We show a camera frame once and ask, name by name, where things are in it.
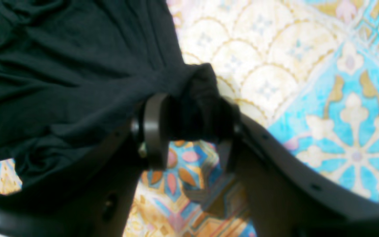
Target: screw hole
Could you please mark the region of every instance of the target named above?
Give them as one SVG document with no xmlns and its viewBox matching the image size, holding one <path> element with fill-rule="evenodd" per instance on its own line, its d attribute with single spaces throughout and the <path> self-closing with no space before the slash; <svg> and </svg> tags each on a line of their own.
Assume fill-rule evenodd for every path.
<svg viewBox="0 0 379 237">
<path fill-rule="evenodd" d="M 321 191 L 321 187 L 315 183 L 311 183 L 311 188 L 314 189 L 315 191 Z"/>
<path fill-rule="evenodd" d="M 105 222 L 110 221 L 112 217 L 115 215 L 117 204 L 118 195 L 116 193 L 110 194 L 103 206 L 102 219 Z"/>
</svg>

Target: orange leaf motif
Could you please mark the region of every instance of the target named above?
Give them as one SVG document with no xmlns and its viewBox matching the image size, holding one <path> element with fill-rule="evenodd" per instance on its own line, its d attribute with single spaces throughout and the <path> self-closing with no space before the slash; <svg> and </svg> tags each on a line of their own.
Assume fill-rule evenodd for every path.
<svg viewBox="0 0 379 237">
<path fill-rule="evenodd" d="M 184 181 L 185 183 L 188 183 L 191 186 L 197 186 L 195 183 L 194 178 L 191 176 L 191 174 L 184 168 L 179 168 L 178 169 L 178 175 L 179 178 Z"/>
<path fill-rule="evenodd" d="M 152 180 L 150 181 L 150 184 L 155 184 L 159 182 L 163 177 L 162 171 L 154 171 L 152 174 Z"/>
<path fill-rule="evenodd" d="M 174 143 L 175 143 L 175 146 L 181 147 L 185 144 L 185 141 L 175 141 Z"/>
</svg>

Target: pink petal motif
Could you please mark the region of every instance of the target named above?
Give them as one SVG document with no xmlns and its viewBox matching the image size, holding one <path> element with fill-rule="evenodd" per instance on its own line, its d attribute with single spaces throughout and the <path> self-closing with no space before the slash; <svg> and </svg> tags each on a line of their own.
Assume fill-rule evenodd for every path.
<svg viewBox="0 0 379 237">
<path fill-rule="evenodd" d="M 349 24 L 358 13 L 356 6 L 350 0 L 341 0 L 336 8 L 337 18 Z"/>
<path fill-rule="evenodd" d="M 154 229 L 155 229 L 155 227 L 154 227 L 152 224 L 149 223 L 149 224 L 147 225 L 147 230 L 148 230 L 148 231 L 152 231 L 152 230 L 154 230 Z"/>
<path fill-rule="evenodd" d="M 179 233 L 185 227 L 185 220 L 182 218 L 180 214 L 171 213 L 167 220 L 169 221 L 170 226 L 172 226 L 175 232 Z"/>
<path fill-rule="evenodd" d="M 175 168 L 177 163 L 178 163 L 178 157 L 177 157 L 176 152 L 172 148 L 169 148 L 169 154 L 167 155 L 167 167 L 169 169 Z"/>
<path fill-rule="evenodd" d="M 172 195 L 175 195 L 175 192 L 176 192 L 176 177 L 172 173 L 169 173 L 167 175 L 167 186 L 169 187 L 170 192 L 172 193 Z"/>
<path fill-rule="evenodd" d="M 166 3 L 168 6 L 173 6 L 173 5 L 177 5 L 181 3 L 181 1 L 180 0 L 167 0 Z"/>
<path fill-rule="evenodd" d="M 296 150 L 299 147 L 298 139 L 299 139 L 298 137 L 294 137 L 294 138 L 290 139 L 289 141 L 285 142 L 283 144 L 283 146 L 287 150 Z"/>
<path fill-rule="evenodd" d="M 185 160 L 186 162 L 194 162 L 197 161 L 200 158 L 198 154 L 195 151 L 186 151 L 182 155 L 182 159 Z"/>
<path fill-rule="evenodd" d="M 289 141 L 285 142 L 283 146 L 287 150 L 297 150 L 299 148 L 299 139 L 301 138 L 308 138 L 311 136 L 311 132 L 304 132 L 299 134 L 296 137 L 291 138 Z"/>
</svg>

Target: floral tile motif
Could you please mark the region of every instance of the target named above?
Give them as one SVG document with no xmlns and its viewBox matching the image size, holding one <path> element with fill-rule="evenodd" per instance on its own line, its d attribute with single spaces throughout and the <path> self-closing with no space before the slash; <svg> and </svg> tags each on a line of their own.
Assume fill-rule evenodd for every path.
<svg viewBox="0 0 379 237">
<path fill-rule="evenodd" d="M 204 142 L 171 143 L 168 170 L 145 172 L 140 192 L 176 236 L 204 236 L 217 223 L 222 225 L 220 231 L 234 234 L 235 228 L 242 232 L 248 222 L 242 186 L 222 175 L 215 148 Z"/>
<path fill-rule="evenodd" d="M 379 202 L 379 62 L 349 41 L 269 127 L 298 159 Z"/>
<path fill-rule="evenodd" d="M 297 3 L 207 1 L 180 29 L 186 63 L 212 63 L 220 92 L 269 125 L 313 78 L 346 34 Z"/>
<path fill-rule="evenodd" d="M 351 26 L 361 18 L 367 3 L 365 0 L 304 0 L 304 2 L 346 26 Z"/>
</svg>

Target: black cloth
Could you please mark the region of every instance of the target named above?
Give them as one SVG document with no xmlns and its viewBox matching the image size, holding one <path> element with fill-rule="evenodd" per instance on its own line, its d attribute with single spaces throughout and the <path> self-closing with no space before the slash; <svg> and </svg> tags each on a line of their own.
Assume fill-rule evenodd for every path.
<svg viewBox="0 0 379 237">
<path fill-rule="evenodd" d="M 165 0 L 0 0 L 0 160 L 26 186 L 64 168 L 154 93 L 175 139 L 212 134 L 209 64 L 186 65 Z"/>
</svg>

